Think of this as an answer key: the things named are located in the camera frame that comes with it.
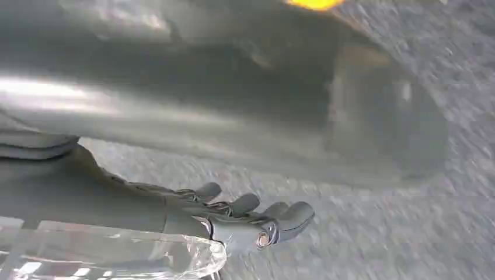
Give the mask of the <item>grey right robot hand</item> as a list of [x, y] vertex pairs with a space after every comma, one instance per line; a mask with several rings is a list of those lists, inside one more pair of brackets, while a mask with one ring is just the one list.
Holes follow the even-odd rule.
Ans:
[[1, 158], [1, 217], [29, 230], [94, 226], [193, 236], [228, 251], [251, 251], [294, 239], [315, 216], [303, 201], [277, 202], [257, 212], [256, 195], [215, 202], [220, 192], [216, 183], [174, 191], [127, 181], [100, 167], [81, 146], [45, 159]]

